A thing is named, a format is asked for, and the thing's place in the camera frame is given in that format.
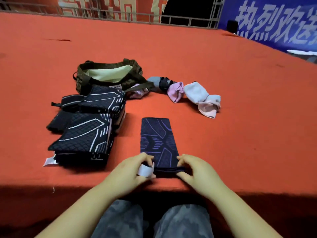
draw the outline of camouflage pants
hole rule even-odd
[[[116,200],[101,217],[92,238],[142,238],[143,210],[137,204]],[[199,205],[170,208],[154,225],[155,238],[214,238],[207,210]]]

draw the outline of metal fence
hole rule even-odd
[[[121,11],[109,11],[102,10],[100,7],[100,0],[89,0],[90,8],[82,7],[60,7],[60,6],[48,6],[43,4],[33,4],[33,3],[21,3],[21,2],[7,2],[5,0],[0,0],[0,11],[10,12],[10,13],[29,13],[37,15],[47,15],[47,16],[67,16],[73,18],[84,18],[84,19],[95,19],[95,20],[107,20],[107,21],[120,21],[120,22],[132,22],[132,23],[147,23],[156,25],[167,25],[167,26],[181,26],[181,27],[198,27],[207,29],[217,29],[221,12],[223,9],[225,0],[214,0],[209,19],[204,18],[194,18],[194,17],[182,17],[182,16],[170,16],[170,15],[156,15],[147,13],[132,13],[132,12],[121,12]],[[72,9],[74,16],[65,15],[65,10]],[[126,19],[116,20],[113,18],[115,13],[126,15]],[[133,20],[132,15],[144,15],[148,17],[148,21],[137,21]],[[155,18],[160,20],[163,18],[168,18],[168,23],[154,23],[151,21]],[[185,19],[188,20],[188,25],[177,25],[172,24],[172,19]],[[204,21],[206,25],[204,27],[194,24],[194,21]]]

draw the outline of hand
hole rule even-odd
[[[214,196],[227,188],[214,168],[206,161],[192,155],[184,154],[177,156],[177,159],[179,159],[177,166],[189,165],[193,171],[193,175],[191,176],[185,172],[178,172],[176,175],[202,196],[213,199]]]
[[[154,174],[151,177],[137,176],[137,172],[142,162],[147,161],[152,166],[154,156],[140,153],[134,157],[123,160],[102,182],[111,192],[115,199],[121,198],[132,192],[140,184],[156,178]]]

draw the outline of left hand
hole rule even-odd
[[[156,178],[155,174],[150,177],[137,176],[141,163],[147,161],[148,165],[152,166],[153,158],[154,156],[146,153],[127,158],[118,164],[101,184],[106,186],[115,199],[121,198],[132,192],[140,184]]]

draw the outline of olive green bag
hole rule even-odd
[[[81,95],[88,95],[94,84],[118,88],[126,92],[154,87],[153,82],[148,82],[142,76],[142,68],[136,60],[124,59],[119,63],[86,61],[78,66],[75,73],[73,78],[76,80],[76,90]]]

